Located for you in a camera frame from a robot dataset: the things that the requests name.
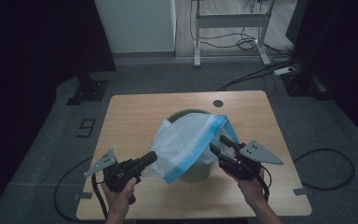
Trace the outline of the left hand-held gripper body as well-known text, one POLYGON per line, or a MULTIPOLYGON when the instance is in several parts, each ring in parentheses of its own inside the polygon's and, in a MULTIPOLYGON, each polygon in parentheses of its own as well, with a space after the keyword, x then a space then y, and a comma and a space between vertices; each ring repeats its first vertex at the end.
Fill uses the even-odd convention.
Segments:
POLYGON ((88 177, 102 171, 103 182, 106 186, 113 192, 121 192, 133 177, 136 178, 136 184, 141 181, 141 172, 131 171, 131 164, 133 162, 142 161, 138 158, 118 162, 114 150, 108 149, 102 157, 84 173, 84 176, 88 177))

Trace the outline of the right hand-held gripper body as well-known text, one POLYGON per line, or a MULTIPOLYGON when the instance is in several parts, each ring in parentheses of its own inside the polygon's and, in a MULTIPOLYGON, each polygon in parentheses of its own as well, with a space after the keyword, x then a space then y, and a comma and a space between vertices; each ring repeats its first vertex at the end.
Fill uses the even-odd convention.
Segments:
POLYGON ((239 180, 252 180, 257 175, 259 175, 260 169, 262 167, 261 163, 270 163, 283 165, 283 160, 278 156, 273 154, 271 151, 263 147, 261 144, 255 140, 251 141, 248 144, 238 143, 241 145, 240 150, 234 150, 233 155, 228 155, 228 161, 220 161, 219 167, 224 171, 229 172, 231 175, 234 175, 239 180))

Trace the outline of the green plastic trash can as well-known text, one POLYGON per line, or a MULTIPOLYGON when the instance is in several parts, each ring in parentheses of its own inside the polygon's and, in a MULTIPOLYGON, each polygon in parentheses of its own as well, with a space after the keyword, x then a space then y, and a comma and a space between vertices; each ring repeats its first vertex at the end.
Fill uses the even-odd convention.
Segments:
MULTIPOLYGON (((190 113, 207 114, 207 111, 200 109, 184 109, 171 114, 168 117, 170 123, 175 123, 179 118, 184 117, 190 113)), ((184 172, 179 179, 183 182, 195 184, 206 180, 213 168, 213 164, 194 163, 186 172, 184 172)))

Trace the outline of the white blue-edged trash bag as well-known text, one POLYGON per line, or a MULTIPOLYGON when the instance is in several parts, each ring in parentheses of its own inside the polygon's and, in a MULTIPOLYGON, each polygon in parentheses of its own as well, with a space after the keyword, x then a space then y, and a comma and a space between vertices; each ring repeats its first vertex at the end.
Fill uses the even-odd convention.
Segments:
POLYGON ((222 146, 221 135, 239 141, 226 115, 190 113, 175 123, 163 120, 149 148, 158 159, 142 171, 142 177, 160 177, 171 184, 194 163, 214 164, 217 157, 210 144, 222 146))

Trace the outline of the person's left hand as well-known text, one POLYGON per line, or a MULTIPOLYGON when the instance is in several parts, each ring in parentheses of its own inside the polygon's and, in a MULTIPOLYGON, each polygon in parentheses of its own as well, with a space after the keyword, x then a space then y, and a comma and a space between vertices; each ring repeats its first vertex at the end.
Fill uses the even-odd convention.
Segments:
POLYGON ((134 193, 136 178, 133 177, 121 192, 111 191, 105 183, 102 184, 103 193, 108 203, 110 217, 125 217, 130 209, 130 197, 134 193))

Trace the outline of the person's right hand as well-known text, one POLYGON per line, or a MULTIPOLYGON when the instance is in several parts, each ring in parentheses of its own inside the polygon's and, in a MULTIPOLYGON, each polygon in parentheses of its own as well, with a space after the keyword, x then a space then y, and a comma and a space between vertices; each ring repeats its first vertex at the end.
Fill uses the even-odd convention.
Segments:
POLYGON ((263 194, 264 189, 255 178, 253 180, 239 180, 229 172, 226 172, 226 174, 237 182, 245 201, 253 210, 260 210, 268 206, 263 194))

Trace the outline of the white power strip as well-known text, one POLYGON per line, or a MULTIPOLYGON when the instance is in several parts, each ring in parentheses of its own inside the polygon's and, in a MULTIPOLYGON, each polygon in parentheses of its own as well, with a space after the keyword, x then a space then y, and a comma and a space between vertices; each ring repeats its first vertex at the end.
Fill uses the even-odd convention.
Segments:
POLYGON ((293 66, 288 66, 288 67, 274 70, 273 74, 274 74, 274 76, 281 76, 281 75, 293 73, 295 71, 296 71, 296 69, 293 66))

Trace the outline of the black stand base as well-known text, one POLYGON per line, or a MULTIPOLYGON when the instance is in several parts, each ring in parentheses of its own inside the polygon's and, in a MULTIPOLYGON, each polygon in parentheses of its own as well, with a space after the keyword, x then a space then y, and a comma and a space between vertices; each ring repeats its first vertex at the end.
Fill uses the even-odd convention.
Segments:
POLYGON ((79 85, 67 105, 80 105, 83 102, 101 102, 109 84, 108 80, 93 80, 90 74, 81 74, 77 77, 79 85))
POLYGON ((314 97, 316 100, 331 100, 331 94, 316 76, 282 75, 282 82, 289 96, 314 97))

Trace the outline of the white cabinet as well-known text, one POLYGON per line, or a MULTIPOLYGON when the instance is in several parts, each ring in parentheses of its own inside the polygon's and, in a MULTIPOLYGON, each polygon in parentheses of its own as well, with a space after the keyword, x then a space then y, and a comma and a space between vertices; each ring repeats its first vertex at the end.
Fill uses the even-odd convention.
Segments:
POLYGON ((174 52, 175 0, 94 0, 112 53, 174 52))

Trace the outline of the dark curtain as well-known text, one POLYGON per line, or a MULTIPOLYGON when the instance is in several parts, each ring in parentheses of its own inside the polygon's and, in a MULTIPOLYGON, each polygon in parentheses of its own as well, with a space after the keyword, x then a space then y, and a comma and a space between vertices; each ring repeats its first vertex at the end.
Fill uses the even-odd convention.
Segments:
POLYGON ((114 68, 94 0, 0 0, 0 198, 58 86, 114 68))
POLYGON ((358 127, 358 0, 296 0, 286 36, 296 75, 319 78, 358 127))

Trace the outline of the white metal desk frame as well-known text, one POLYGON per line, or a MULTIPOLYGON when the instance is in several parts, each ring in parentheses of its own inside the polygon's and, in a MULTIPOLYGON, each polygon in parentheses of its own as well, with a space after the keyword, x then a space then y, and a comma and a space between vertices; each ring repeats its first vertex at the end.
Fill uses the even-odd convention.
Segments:
POLYGON ((255 40, 255 48, 257 49, 261 61, 265 66, 271 65, 271 61, 267 54, 267 49, 264 46, 266 33, 269 27, 269 21, 272 15, 272 9, 275 0, 270 0, 268 9, 265 13, 244 13, 244 14, 223 14, 223 15, 202 15, 200 13, 200 0, 193 0, 196 2, 196 16, 195 16, 195 41, 194 41, 194 57, 193 64, 195 67, 200 67, 200 30, 209 28, 260 28, 260 34, 255 40))

